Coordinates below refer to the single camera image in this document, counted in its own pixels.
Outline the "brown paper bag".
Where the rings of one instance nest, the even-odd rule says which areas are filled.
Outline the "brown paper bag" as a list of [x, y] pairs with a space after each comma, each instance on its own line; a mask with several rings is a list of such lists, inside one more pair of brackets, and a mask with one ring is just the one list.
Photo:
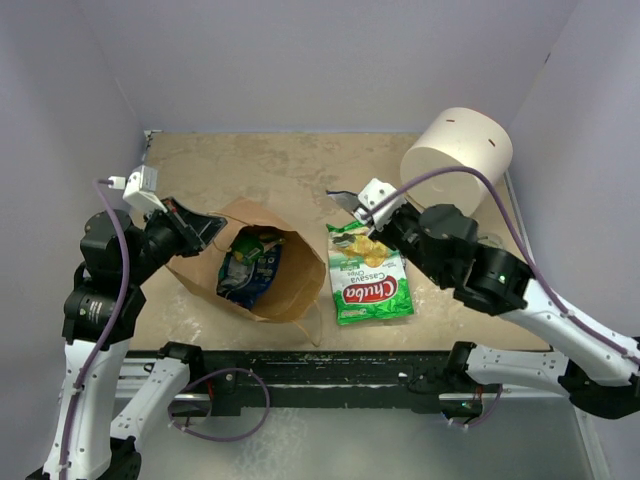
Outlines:
[[[244, 197], [220, 211], [227, 221], [213, 243], [199, 255], [175, 257], [169, 271], [195, 296], [228, 312], [263, 323], [295, 323], [314, 305], [324, 284], [326, 265], [306, 239], [282, 218]], [[217, 294], [218, 274], [233, 241], [241, 233], [273, 230], [284, 239], [274, 281], [255, 305], [247, 309]]]

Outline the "green Chuba chips bag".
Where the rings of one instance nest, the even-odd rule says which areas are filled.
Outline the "green Chuba chips bag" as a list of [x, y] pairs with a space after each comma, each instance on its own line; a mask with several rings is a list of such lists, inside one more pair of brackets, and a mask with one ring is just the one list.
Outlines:
[[357, 221], [326, 226], [336, 321], [340, 326], [414, 313], [404, 258]]

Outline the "green tea candy bag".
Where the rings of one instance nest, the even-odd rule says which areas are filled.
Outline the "green tea candy bag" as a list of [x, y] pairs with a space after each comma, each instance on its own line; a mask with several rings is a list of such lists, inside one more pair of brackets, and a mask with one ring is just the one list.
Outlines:
[[248, 266], [284, 243], [283, 237], [272, 233], [243, 233], [235, 238], [231, 246], [231, 254], [237, 262]]

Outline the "blue white snack packet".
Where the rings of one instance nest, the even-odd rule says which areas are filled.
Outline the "blue white snack packet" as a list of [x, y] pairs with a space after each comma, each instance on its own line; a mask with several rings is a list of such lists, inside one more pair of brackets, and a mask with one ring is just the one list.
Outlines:
[[327, 190], [326, 195], [353, 218], [358, 221], [362, 220], [364, 210], [362, 209], [362, 204], [356, 193], [344, 190]]

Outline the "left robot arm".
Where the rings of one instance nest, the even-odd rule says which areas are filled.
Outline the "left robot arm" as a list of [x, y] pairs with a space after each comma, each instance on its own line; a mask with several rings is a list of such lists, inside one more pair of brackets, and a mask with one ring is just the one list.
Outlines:
[[48, 457], [33, 479], [134, 479], [151, 428], [180, 391], [202, 387], [200, 348], [168, 343], [159, 362], [119, 413], [118, 381], [136, 320], [146, 302], [142, 285], [176, 256], [192, 257], [225, 228], [221, 216], [195, 213], [174, 198], [160, 201], [144, 227], [111, 207], [85, 224], [64, 303], [66, 373], [57, 429]]

